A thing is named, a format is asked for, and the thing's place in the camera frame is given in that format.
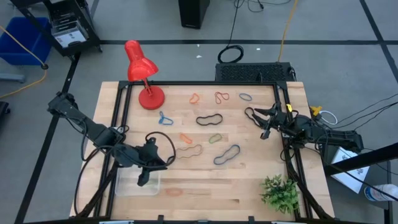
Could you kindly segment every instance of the white cable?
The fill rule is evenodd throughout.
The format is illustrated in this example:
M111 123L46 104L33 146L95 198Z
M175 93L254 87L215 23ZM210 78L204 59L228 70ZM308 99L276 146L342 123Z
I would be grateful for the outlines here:
M334 122L334 123L329 122L329 121L327 121L325 118L323 118L323 116L322 116L321 118L322 118L322 120L323 120L324 122L326 122L326 123L328 123L328 124L331 124L331 125L335 125L335 124L338 123L337 117L336 117L332 112L330 112L330 111L319 111L319 114L320 114L320 115L322 115L322 113L327 113L327 114L332 115L332 116L334 117L335 121L336 121L336 122Z

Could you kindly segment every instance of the blue bin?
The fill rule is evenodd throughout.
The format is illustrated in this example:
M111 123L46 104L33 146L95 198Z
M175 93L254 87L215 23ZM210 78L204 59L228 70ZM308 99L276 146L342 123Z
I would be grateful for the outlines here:
M46 31L50 32L49 20L45 17L36 18ZM49 56L51 45L40 31L25 17L14 17L8 23L7 31L23 46L38 56L43 62ZM41 65L30 53L20 47L6 33L0 37L0 57L11 65Z

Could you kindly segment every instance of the wooden table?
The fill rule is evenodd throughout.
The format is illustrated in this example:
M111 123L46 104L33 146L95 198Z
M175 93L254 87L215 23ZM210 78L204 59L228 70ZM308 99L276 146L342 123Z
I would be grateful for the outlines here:
M118 83L104 82L99 93L94 121L110 126ZM262 132L244 115L244 109L270 108L275 102L271 86L161 86L166 95L164 105L159 110L148 111L138 102L138 94L143 86L133 86L127 117L130 130L125 143L132 146L143 145L144 137L151 131L168 134L176 147L187 147L180 138L185 133L193 139L193 144L201 144L203 153L190 159L176 159L168 170L161 171L160 192L156 196L120 197L115 195L112 219L156 220L164 215L165 220L248 220L254 216L261 220L293 220L293 215L275 212L261 202L260 183L265 177L287 175L285 163L279 154L282 150L280 133L271 131L269 139L260 139ZM300 114L310 116L303 83L288 83L291 105ZM228 101L215 103L215 92L229 93ZM189 103L193 93L200 96L197 105ZM243 101L240 93L253 97ZM158 123L159 111L174 120L174 125ZM216 126L199 126L197 116L220 113L223 122ZM120 124L122 112L119 113ZM220 133L220 142L210 144L209 137ZM166 160L171 153L170 144L162 136L157 138L160 156ZM231 145L239 144L241 153L222 166L216 166L213 159L221 155ZM91 143L86 148L86 156L94 149ZM334 216L328 186L319 155L302 149L302 162L308 189L317 202L331 216ZM103 155L98 154L87 166L80 183L78 209L81 210L90 200L100 179ZM101 207L104 214L108 193ZM301 216L305 216L302 196L299 192Z

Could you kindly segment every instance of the green plant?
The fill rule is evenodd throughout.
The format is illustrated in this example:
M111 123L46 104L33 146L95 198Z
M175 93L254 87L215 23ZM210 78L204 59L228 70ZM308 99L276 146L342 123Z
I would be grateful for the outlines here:
M269 204L283 214L291 214L299 208L299 199L297 197L296 182L287 179L286 182L280 178L282 174L276 175L270 179L267 177L261 186L264 188L264 194L261 194L261 200Z

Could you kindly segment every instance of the yellow cable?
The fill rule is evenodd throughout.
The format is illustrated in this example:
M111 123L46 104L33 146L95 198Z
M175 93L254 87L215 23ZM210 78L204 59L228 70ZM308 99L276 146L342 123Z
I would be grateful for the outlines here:
M17 39L15 39L14 36L12 36L10 33L8 33L8 31L7 31L5 28L3 28L3 26L0 26L0 29L1 29L3 32L5 32L8 36L10 36L10 37L11 37L17 44L19 44L24 50L26 50L26 51L27 51L28 53L30 53L33 57L35 57L43 66L45 66L44 62L41 61L41 60L38 58L38 56L36 56L35 54L33 54L30 50L26 49L26 47L24 47ZM20 92L20 91L22 91L22 90L24 90L24 89L26 89L26 88L31 87L32 85L38 84L39 82L43 81L43 80L45 79L46 76L47 76L47 70L44 70L44 75L43 75L43 77L42 77L40 80L37 80L36 82L33 82L33 83L29 84L29 85L26 85L26 86L20 88L19 90L12 91L12 92L7 93L7 94L5 94L5 95L3 95L3 96L0 96L0 99L1 99L1 98L4 98L4 97L7 97L7 96L9 96L9 95L18 93L18 92Z
M293 18L293 14L294 14L294 11L296 10L296 5L297 5L297 2L298 2L298 1L299 1L299 0L294 0L293 8L292 8L292 10L290 11L290 16L289 16L289 19L287 20L287 23L286 23L286 26L285 26L284 35L283 35L283 37L282 37L282 43L280 43L280 50L279 50L278 62L280 62L280 58L282 57L282 53L283 53L283 51L284 51L284 42L285 42L286 31L287 31L287 29L289 28L289 24L290 24L290 21L291 21L292 18Z

